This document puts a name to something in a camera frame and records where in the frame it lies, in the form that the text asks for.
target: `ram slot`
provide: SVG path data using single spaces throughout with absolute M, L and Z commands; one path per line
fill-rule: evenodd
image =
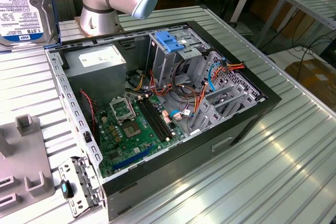
M 138 106 L 161 142 L 165 142 L 167 137 L 172 137 L 172 133 L 148 100 L 139 101 Z

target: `metal workbench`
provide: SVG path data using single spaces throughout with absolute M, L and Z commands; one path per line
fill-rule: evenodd
M 259 47 L 264 40 L 267 31 L 273 24 L 274 20 L 280 13 L 285 3 L 290 3 L 292 5 L 292 8 L 283 19 L 282 23 L 278 28 L 278 31 L 286 25 L 286 23 L 289 21 L 289 19 L 297 9 L 305 12 L 306 14 L 321 23 L 320 26 L 318 26 L 313 32 L 313 34 L 318 34 L 319 30 L 323 26 L 327 26 L 331 30 L 336 29 L 336 0 L 279 0 L 277 6 L 274 8 L 272 14 L 270 15 L 263 29 L 261 30 L 259 39 L 256 43 L 257 47 Z
M 154 12 L 146 20 L 121 15 L 125 30 L 195 20 L 282 98 L 234 147 L 133 207 L 116 223 L 329 223 L 336 215 L 336 114 L 281 72 L 208 9 Z M 61 23 L 63 40 L 80 38 Z M 73 221 L 59 188 L 57 166 L 79 148 L 57 97 L 42 48 L 1 55 L 0 124 L 37 115 L 43 126 L 56 192 L 1 223 Z M 76 223 L 105 223 L 101 208 Z

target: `blue pcie slot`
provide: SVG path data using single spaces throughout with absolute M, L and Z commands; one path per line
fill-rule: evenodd
M 145 151 L 143 151 L 143 152 L 140 152 L 140 153 L 134 155 L 133 157 L 130 157 L 130 158 L 128 158 L 128 159 L 126 159 L 126 160 L 124 160 L 124 161 L 122 161 L 122 162 L 120 162 L 120 163 L 118 163 L 118 164 L 116 164 L 116 165 L 113 165 L 112 169 L 113 169 L 113 170 L 117 170 L 117 169 L 119 169 L 119 168 L 121 168 L 121 167 L 124 167 L 124 166 L 126 166 L 126 165 L 129 165 L 129 164 L 133 163 L 134 161 L 136 161 L 136 160 L 139 159 L 139 158 L 142 158 L 142 157 L 147 156 L 147 155 L 149 154 L 149 151 L 150 151 L 151 148 L 153 148 L 153 147 L 154 147 L 154 145 L 151 146 L 151 147 L 149 147 L 147 150 L 145 150 Z

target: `green motherboard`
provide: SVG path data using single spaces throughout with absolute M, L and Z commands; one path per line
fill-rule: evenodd
M 174 123 L 166 124 L 164 122 L 162 115 L 164 108 L 155 95 L 149 97 L 146 102 L 153 106 L 153 111 L 157 109 L 156 114 L 160 117 L 161 125 L 167 126 L 166 130 L 171 132 L 172 137 L 163 139 L 161 135 L 158 136 L 160 132 L 156 134 L 151 126 L 151 124 L 155 126 L 154 124 L 157 123 L 153 121 L 153 113 L 141 109 L 139 106 L 143 106 L 143 104 L 139 104 L 135 100 L 130 101 L 135 112 L 135 118 L 132 120 L 125 120 L 118 124 L 111 107 L 97 112 L 98 126 L 96 130 L 99 130 L 99 149 L 103 156 L 103 160 L 99 164 L 102 177 L 111 176 L 113 173 L 167 148 L 185 137 L 181 129 Z M 128 109 L 122 104 L 118 104 L 117 109 L 114 107 L 114 110 L 117 116 L 128 113 Z

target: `motherboard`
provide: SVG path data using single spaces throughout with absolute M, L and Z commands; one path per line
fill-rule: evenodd
M 164 116 L 164 107 L 155 95 L 126 99 L 124 104 L 122 99 L 96 113 L 103 156 L 99 168 L 104 178 L 185 137 L 173 120 Z

